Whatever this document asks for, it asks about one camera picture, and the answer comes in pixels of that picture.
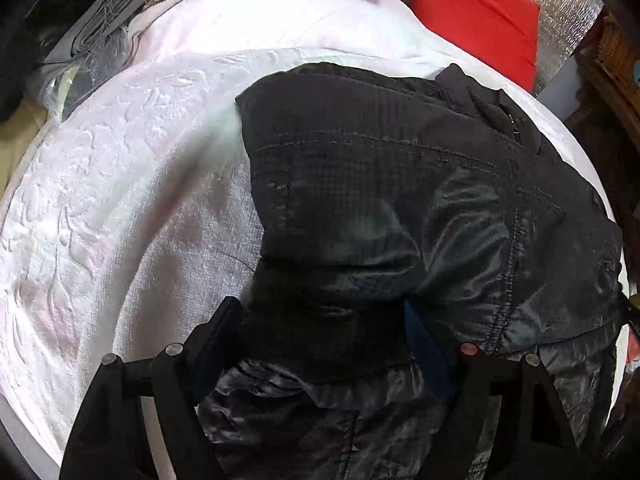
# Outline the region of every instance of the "wooden plank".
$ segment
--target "wooden plank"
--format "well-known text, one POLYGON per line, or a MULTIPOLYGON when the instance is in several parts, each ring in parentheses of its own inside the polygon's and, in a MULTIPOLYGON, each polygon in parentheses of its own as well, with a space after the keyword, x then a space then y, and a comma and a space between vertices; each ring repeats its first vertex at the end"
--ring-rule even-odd
POLYGON ((604 102, 609 105, 611 111, 620 120, 620 125, 640 152, 640 117, 636 111, 611 82, 609 76, 590 58, 583 54, 576 54, 575 60, 580 67, 580 72, 600 94, 604 102))

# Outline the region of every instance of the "folded gray clothing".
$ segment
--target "folded gray clothing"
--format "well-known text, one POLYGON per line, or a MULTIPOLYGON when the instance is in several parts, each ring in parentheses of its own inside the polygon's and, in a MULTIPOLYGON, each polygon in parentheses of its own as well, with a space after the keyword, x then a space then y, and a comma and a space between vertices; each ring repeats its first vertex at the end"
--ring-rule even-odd
POLYGON ((60 39, 44 59, 43 65, 27 82, 29 92, 41 103, 49 83, 78 57, 104 48, 119 27, 144 6, 147 0, 96 0, 60 39))

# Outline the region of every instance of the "black garment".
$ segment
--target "black garment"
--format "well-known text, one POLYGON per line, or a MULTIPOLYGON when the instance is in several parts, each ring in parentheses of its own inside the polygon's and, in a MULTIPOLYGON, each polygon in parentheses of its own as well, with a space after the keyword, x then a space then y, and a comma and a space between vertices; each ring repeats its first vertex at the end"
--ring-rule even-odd
POLYGON ((237 102, 262 257, 248 358, 200 407, 231 478, 417 473, 447 406, 407 349, 405 299, 444 346, 537 349, 578 442, 597 439, 620 230, 503 91, 455 65, 427 81, 322 63, 237 102))

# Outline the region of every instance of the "red object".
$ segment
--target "red object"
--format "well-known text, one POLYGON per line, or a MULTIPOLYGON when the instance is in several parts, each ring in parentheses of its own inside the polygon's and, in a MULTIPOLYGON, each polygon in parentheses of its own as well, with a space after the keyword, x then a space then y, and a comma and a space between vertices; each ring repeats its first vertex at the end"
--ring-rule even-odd
POLYGON ((437 35, 531 92, 536 76, 540 5, 532 0, 412 0, 437 35))

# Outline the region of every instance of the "wooden crate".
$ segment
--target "wooden crate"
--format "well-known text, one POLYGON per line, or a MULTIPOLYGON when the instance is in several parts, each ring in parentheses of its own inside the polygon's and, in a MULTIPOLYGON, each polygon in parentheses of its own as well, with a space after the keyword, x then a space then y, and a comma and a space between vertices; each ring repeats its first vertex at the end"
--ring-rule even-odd
POLYGON ((594 61, 640 116, 640 80, 634 75, 640 56, 612 16, 605 18, 604 33, 594 61))

